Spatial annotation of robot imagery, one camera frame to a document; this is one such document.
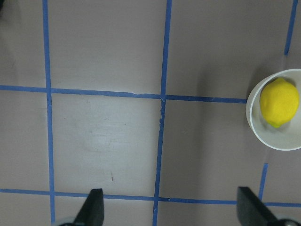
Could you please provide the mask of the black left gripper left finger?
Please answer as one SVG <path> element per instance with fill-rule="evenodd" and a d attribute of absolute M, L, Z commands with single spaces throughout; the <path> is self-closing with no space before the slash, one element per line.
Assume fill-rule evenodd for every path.
<path fill-rule="evenodd" d="M 73 222 L 74 226 L 102 226 L 104 200 L 102 189 L 92 189 Z"/>

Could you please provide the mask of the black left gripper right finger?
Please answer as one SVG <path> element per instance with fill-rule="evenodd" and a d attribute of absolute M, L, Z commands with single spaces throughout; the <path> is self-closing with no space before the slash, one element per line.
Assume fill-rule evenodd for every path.
<path fill-rule="evenodd" d="M 237 189 L 237 217 L 242 226 L 281 226 L 272 212 L 247 186 Z"/>

